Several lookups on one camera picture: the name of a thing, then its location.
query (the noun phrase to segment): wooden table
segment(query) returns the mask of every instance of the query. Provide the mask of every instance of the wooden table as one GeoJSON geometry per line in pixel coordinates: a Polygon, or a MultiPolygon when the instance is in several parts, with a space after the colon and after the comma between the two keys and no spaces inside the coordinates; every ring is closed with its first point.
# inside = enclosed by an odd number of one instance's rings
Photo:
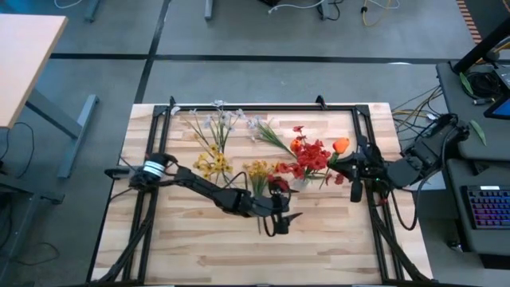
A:
{"type": "MultiPolygon", "coordinates": [[[[154,105],[137,104],[131,111],[122,156],[131,164],[143,164],[154,105]]],[[[377,143],[386,159],[397,159],[400,151],[389,104],[370,104],[377,143]]],[[[355,135],[349,112],[258,112],[285,143],[304,125],[309,139],[321,139],[331,150],[341,136],[351,138],[346,154],[353,151],[355,135]]],[[[172,117],[167,152],[179,163],[191,167],[202,148],[184,119],[187,112],[172,117]]],[[[254,143],[245,122],[236,124],[227,143],[226,155],[234,173],[255,159],[290,161],[289,155],[266,143],[254,143]]],[[[128,181],[115,182],[112,195],[127,188],[128,181]]],[[[352,284],[380,283],[374,238],[367,201],[352,203],[350,184],[330,184],[319,190],[314,182],[301,187],[292,197],[291,213],[303,212],[291,225],[290,234],[268,238],[257,231],[255,218],[224,214],[208,199],[181,187],[159,190],[158,207],[151,240],[146,284],[352,284]]],[[[410,222],[414,204],[411,194],[397,191],[404,220],[410,222]]],[[[92,279],[103,276],[126,246],[131,228],[136,193],[110,203],[100,238],[92,279]]],[[[401,228],[396,216],[398,241],[417,267],[431,277],[429,260],[419,226],[401,228]]],[[[392,269],[388,246],[385,253],[392,269]]]]}
{"type": "Polygon", "coordinates": [[[99,101],[90,95],[74,120],[34,89],[66,23],[64,16],[0,14],[0,128],[12,128],[26,105],[68,135],[72,143],[58,172],[61,178],[71,174],[82,135],[99,101]]]}

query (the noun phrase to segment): yellow cable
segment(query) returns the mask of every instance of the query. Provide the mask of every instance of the yellow cable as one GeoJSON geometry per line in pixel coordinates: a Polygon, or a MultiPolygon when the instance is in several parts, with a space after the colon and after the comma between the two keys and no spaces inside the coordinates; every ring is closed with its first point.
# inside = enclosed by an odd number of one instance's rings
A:
{"type": "MultiPolygon", "coordinates": [[[[367,3],[368,3],[368,0],[365,0],[365,3],[363,4],[363,7],[367,7],[367,3]]],[[[379,22],[381,22],[381,20],[384,18],[384,16],[386,16],[386,13],[388,12],[388,10],[390,8],[390,5],[391,5],[391,0],[388,0],[388,3],[386,4],[386,8],[382,12],[381,17],[379,19],[377,19],[377,21],[372,23],[372,24],[367,24],[367,20],[365,18],[365,14],[367,12],[362,12],[361,13],[362,14],[361,18],[363,19],[363,24],[365,25],[365,27],[373,27],[373,26],[376,26],[379,22]]]]}

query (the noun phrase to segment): table leg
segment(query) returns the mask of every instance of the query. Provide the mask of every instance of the table leg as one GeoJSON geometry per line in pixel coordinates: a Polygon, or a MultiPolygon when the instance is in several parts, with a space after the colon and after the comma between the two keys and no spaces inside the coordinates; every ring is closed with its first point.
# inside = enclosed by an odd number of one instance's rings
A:
{"type": "Polygon", "coordinates": [[[213,4],[214,0],[206,0],[206,13],[204,18],[210,20],[213,17],[213,4]]]}
{"type": "Polygon", "coordinates": [[[64,162],[58,171],[59,178],[66,179],[71,175],[71,168],[73,167],[74,159],[80,148],[84,133],[87,130],[88,120],[90,120],[92,111],[98,101],[99,98],[96,95],[88,96],[78,120],[73,120],[54,103],[42,96],[36,89],[32,91],[30,98],[26,101],[25,105],[28,108],[42,116],[45,120],[48,120],[72,139],[72,143],[65,153],[64,162]]]}
{"type": "Polygon", "coordinates": [[[329,0],[324,0],[320,5],[322,8],[322,19],[327,20],[329,18],[329,0]]]}
{"type": "Polygon", "coordinates": [[[96,20],[96,11],[100,0],[89,0],[87,10],[85,11],[85,21],[92,23],[96,20]]]}

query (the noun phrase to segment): black metal frame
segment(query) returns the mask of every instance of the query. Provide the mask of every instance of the black metal frame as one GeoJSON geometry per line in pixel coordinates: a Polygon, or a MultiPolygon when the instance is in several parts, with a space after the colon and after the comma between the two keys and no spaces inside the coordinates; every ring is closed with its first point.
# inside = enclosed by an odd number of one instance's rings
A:
{"type": "MultiPolygon", "coordinates": [[[[161,138],[159,142],[159,152],[165,152],[166,142],[167,142],[167,134],[168,129],[170,127],[171,116],[170,110],[175,106],[175,100],[172,97],[169,105],[156,105],[154,107],[154,111],[152,114],[151,128],[149,131],[149,137],[147,141],[146,154],[150,154],[153,152],[154,142],[155,142],[155,133],[158,127],[159,118],[164,116],[163,120],[163,130],[161,131],[161,138]]],[[[212,105],[180,105],[180,111],[190,111],[192,109],[198,109],[201,111],[214,111],[216,108],[212,105]]],[[[322,96],[318,96],[316,102],[314,104],[263,104],[263,105],[246,105],[246,104],[228,104],[224,106],[225,110],[235,111],[237,109],[243,109],[247,112],[267,112],[267,111],[345,111],[350,112],[352,114],[354,129],[356,139],[359,142],[361,138],[362,129],[360,123],[360,117],[364,119],[366,127],[367,127],[367,138],[371,143],[375,143],[375,134],[371,123],[371,115],[368,105],[365,104],[356,104],[356,105],[340,105],[340,104],[329,104],[326,105],[324,102],[324,98],[322,96]]],[[[404,279],[403,270],[402,270],[402,262],[405,261],[407,265],[412,265],[409,258],[404,254],[403,250],[399,247],[396,236],[394,232],[393,221],[391,218],[390,208],[387,204],[382,205],[383,219],[379,217],[379,213],[377,211],[377,204],[375,203],[374,193],[377,193],[377,187],[374,185],[370,185],[365,183],[365,190],[367,195],[367,203],[368,210],[371,217],[371,225],[372,232],[374,235],[374,243],[375,243],[375,252],[378,258],[379,263],[379,273],[381,275],[381,282],[383,284],[387,284],[392,282],[400,282],[402,284],[407,284],[407,281],[404,279]],[[391,256],[393,259],[395,277],[396,279],[390,279],[390,275],[388,274],[388,268],[386,265],[386,256],[384,253],[383,240],[381,237],[384,237],[391,248],[391,256]]],[[[147,210],[146,216],[144,220],[141,222],[142,218],[142,209],[143,202],[145,200],[145,194],[139,193],[136,199],[135,205],[135,213],[132,220],[131,225],[131,234],[130,240],[127,248],[124,250],[119,260],[112,267],[114,271],[110,272],[110,277],[107,277],[106,280],[103,281],[94,281],[91,282],[92,271],[96,262],[96,255],[99,248],[100,238],[102,234],[102,230],[98,236],[96,242],[96,252],[94,253],[94,257],[92,259],[90,269],[88,272],[87,282],[84,285],[80,286],[134,286],[134,285],[144,285],[144,279],[147,272],[147,261],[148,255],[150,252],[151,245],[151,233],[152,233],[152,224],[155,218],[155,207],[158,200],[158,188],[150,191],[151,198],[149,202],[149,208],[147,210]],[[136,246],[143,238],[143,247],[141,251],[140,257],[140,265],[139,272],[137,274],[136,279],[131,279],[131,270],[132,270],[132,260],[133,254],[136,246]],[[115,281],[115,279],[120,274],[121,270],[124,270],[122,274],[122,281],[115,281]]],[[[104,219],[106,218],[106,214],[108,212],[108,207],[104,212],[104,219]]],[[[413,280],[420,281],[420,277],[412,277],[413,280]]]]}

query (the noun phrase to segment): metal desk leg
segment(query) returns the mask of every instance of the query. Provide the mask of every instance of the metal desk leg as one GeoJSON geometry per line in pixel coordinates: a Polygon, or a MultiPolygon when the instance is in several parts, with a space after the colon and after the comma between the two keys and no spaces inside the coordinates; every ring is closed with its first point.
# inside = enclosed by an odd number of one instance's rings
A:
{"type": "Polygon", "coordinates": [[[45,118],[45,120],[48,120],[72,139],[72,143],[65,153],[64,162],[58,171],[57,176],[59,178],[67,179],[71,175],[71,168],[73,167],[74,159],[80,148],[84,133],[87,130],[88,120],[90,120],[92,111],[98,101],[99,98],[96,95],[88,96],[78,120],[73,120],[54,103],[46,99],[45,96],[42,96],[36,89],[32,91],[32,94],[26,101],[25,105],[28,108],[45,118]]]}
{"type": "Polygon", "coordinates": [[[87,10],[85,11],[85,21],[92,23],[96,20],[96,11],[100,0],[89,0],[87,10]]]}
{"type": "Polygon", "coordinates": [[[206,13],[204,18],[210,20],[213,17],[213,4],[214,0],[206,0],[206,13]]]}
{"type": "Polygon", "coordinates": [[[18,255],[19,250],[26,239],[26,234],[31,226],[37,206],[41,199],[48,199],[53,204],[60,204],[64,199],[64,194],[42,191],[39,187],[34,186],[30,182],[15,179],[14,177],[7,175],[0,175],[0,187],[5,187],[5,190],[2,190],[2,192],[24,193],[29,196],[29,204],[26,208],[26,212],[23,214],[22,218],[20,218],[18,227],[12,230],[13,232],[9,239],[9,242],[11,243],[8,243],[9,246],[5,248],[6,252],[2,254],[5,256],[0,258],[1,281],[4,276],[6,276],[6,272],[9,267],[9,259],[15,258],[18,255]]]}
{"type": "Polygon", "coordinates": [[[329,0],[325,0],[320,5],[322,8],[322,19],[327,20],[329,18],[329,0]]]}

